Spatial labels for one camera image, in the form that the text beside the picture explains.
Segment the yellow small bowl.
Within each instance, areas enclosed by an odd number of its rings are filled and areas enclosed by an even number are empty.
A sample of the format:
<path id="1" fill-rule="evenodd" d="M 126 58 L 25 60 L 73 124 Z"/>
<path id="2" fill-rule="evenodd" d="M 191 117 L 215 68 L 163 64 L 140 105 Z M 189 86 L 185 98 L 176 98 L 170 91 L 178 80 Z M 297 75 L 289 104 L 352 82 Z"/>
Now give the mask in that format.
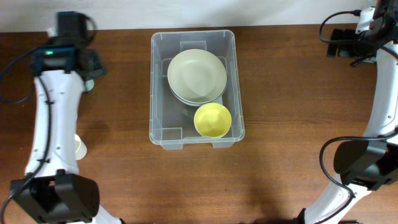
<path id="1" fill-rule="evenodd" d="M 219 103 L 207 103 L 196 110 L 193 122 L 196 131 L 204 137 L 222 138 L 232 125 L 229 110 Z"/>

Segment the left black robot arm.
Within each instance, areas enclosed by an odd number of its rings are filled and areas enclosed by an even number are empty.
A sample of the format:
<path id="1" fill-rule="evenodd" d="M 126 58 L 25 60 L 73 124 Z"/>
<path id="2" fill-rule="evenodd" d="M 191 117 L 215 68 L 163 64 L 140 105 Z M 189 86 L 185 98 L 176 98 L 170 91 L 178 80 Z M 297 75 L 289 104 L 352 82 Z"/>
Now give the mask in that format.
<path id="1" fill-rule="evenodd" d="M 81 95 L 106 73 L 90 49 L 91 23 L 83 13 L 59 12 L 56 34 L 31 51 L 34 140 L 24 178 L 11 181 L 8 199 L 37 223 L 121 223 L 101 206 L 97 183 L 80 175 L 75 155 Z"/>

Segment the blue wide bowl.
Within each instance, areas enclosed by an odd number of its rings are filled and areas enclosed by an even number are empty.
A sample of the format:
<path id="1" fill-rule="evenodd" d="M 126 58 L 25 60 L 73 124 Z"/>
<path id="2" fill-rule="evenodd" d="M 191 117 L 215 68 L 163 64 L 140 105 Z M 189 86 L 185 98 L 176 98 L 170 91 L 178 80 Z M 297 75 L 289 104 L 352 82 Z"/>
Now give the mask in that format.
<path id="1" fill-rule="evenodd" d="M 227 86 L 224 88 L 223 92 L 222 92 L 220 95 L 222 96 L 222 95 L 226 92 L 226 90 L 227 90 Z"/>

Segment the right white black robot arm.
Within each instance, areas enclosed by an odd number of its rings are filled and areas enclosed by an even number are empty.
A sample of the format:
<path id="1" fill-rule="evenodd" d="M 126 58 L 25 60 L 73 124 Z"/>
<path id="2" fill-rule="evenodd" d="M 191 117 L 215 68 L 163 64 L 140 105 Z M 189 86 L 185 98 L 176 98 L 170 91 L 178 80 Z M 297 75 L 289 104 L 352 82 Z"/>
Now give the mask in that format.
<path id="1" fill-rule="evenodd" d="M 397 181 L 397 1 L 378 1 L 349 14 L 359 17 L 355 29 L 335 29 L 320 40 L 328 44 L 329 57 L 353 58 L 351 67 L 376 64 L 371 116 L 363 136 L 324 143 L 319 163 L 329 184 L 295 223 L 342 223 L 359 200 Z"/>

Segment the cream wide bowl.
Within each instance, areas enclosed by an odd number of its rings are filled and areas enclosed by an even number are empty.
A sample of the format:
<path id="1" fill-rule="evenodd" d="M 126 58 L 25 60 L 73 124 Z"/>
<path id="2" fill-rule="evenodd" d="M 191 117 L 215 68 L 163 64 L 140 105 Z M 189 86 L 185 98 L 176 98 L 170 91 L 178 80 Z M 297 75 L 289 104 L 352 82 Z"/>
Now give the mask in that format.
<path id="1" fill-rule="evenodd" d="M 183 98 L 178 96 L 173 90 L 171 90 L 171 92 L 178 100 L 180 100 L 182 103 L 184 103 L 188 106 L 200 107 L 200 106 L 206 104 L 206 102 L 205 103 L 194 103 L 191 101 L 184 100 Z M 222 105 L 223 104 L 222 96 L 220 95 L 217 99 L 214 99 L 213 101 L 210 101 L 210 102 L 211 103 L 219 103 Z"/>
<path id="2" fill-rule="evenodd" d="M 202 105 L 223 94 L 228 77 L 217 56 L 206 50 L 189 49 L 172 59 L 167 79 L 171 90 L 179 98 Z"/>

